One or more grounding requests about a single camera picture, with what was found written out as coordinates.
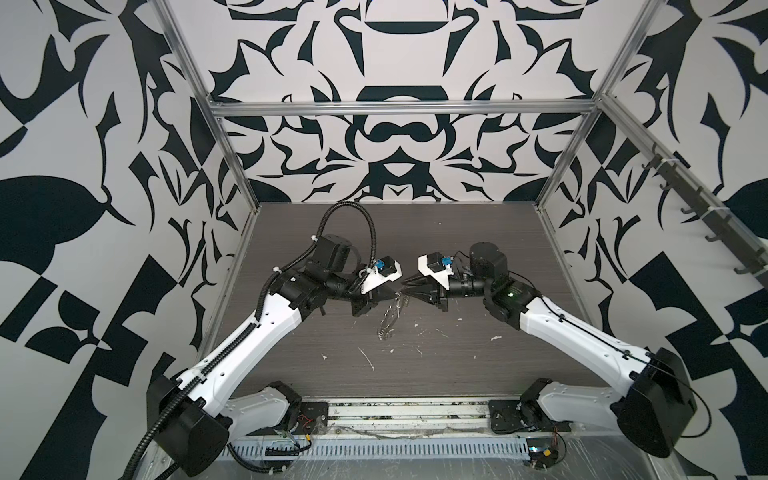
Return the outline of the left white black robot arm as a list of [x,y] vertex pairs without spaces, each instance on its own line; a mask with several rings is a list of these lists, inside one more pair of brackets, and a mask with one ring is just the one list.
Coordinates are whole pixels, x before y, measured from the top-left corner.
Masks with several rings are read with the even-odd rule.
[[273,347],[328,300],[346,301],[360,316],[393,298],[390,286],[402,275],[400,264],[385,256],[347,273],[352,249],[342,237],[317,237],[296,265],[273,273],[256,310],[225,341],[189,369],[150,384],[147,435],[171,459],[163,478],[178,470],[202,473],[228,444],[252,431],[294,428],[301,397],[284,383],[249,397],[232,395]]

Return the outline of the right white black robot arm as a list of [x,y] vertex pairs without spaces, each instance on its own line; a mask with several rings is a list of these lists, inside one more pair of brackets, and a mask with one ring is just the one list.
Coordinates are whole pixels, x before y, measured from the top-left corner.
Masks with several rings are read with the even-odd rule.
[[578,387],[543,379],[521,399],[533,417],[616,430],[645,453],[668,458],[697,413],[696,392],[676,353],[634,346],[557,306],[510,271],[493,243],[475,243],[468,254],[452,257],[420,256],[403,291],[441,310],[452,298],[480,298],[493,318],[555,347],[605,383]]

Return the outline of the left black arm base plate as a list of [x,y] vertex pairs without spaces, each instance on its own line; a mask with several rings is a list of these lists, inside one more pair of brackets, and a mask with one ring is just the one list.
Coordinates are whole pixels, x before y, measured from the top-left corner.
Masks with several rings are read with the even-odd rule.
[[327,428],[329,403],[323,401],[291,404],[284,429],[294,435],[312,435]]

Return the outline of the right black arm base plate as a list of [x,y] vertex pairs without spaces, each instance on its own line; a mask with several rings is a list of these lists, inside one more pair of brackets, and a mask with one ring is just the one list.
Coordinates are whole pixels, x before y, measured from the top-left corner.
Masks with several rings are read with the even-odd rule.
[[532,400],[500,400],[488,402],[490,429],[497,435],[526,432],[570,432],[569,422],[551,420]]

